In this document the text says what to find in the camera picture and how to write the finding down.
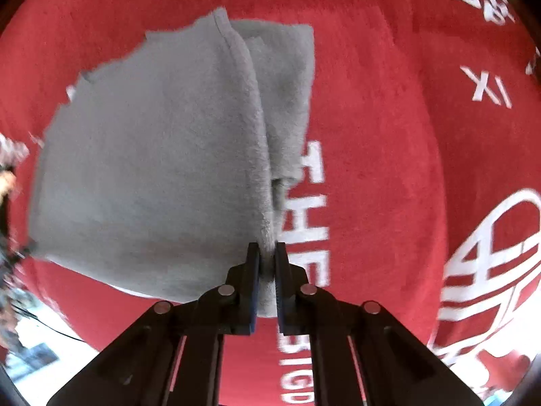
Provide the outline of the grey fleece garment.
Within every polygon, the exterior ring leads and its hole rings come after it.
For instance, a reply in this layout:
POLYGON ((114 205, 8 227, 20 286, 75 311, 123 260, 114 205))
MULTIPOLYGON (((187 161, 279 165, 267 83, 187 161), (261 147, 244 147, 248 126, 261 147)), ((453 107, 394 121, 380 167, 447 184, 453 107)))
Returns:
POLYGON ((223 8, 83 73, 36 167, 36 256, 187 302, 254 242, 257 313, 273 317, 272 255, 303 178, 313 77, 310 26, 232 20, 223 8))

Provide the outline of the pile of clothes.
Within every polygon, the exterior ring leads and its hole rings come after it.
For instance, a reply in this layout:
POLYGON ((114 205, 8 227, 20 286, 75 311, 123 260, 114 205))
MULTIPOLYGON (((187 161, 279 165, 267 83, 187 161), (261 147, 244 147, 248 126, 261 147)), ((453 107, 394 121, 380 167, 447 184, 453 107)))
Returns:
POLYGON ((14 286, 16 266, 29 256, 30 246, 15 247, 9 229, 9 200, 16 190, 15 167, 28 155, 27 146, 1 134, 1 347, 9 351, 21 348, 16 326, 16 310, 10 291, 14 286))

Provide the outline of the red printed bedspread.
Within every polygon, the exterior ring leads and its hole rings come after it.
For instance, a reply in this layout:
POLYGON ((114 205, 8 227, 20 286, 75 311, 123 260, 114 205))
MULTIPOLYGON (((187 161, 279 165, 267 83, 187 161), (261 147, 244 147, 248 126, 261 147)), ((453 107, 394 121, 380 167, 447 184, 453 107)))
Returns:
MULTIPOLYGON (((95 357, 169 301, 37 257, 34 177, 83 73, 218 8, 313 29, 303 178, 275 247, 339 301, 381 304, 479 405, 539 404, 540 46, 512 0, 24 0, 1 33, 1 134, 29 151, 9 200, 15 247, 31 247, 13 284, 95 357)), ((279 328, 274 252, 276 313, 225 336, 216 405, 317 405, 310 339, 279 328)), ((94 359, 64 353, 73 374, 29 385, 47 404, 94 359)))

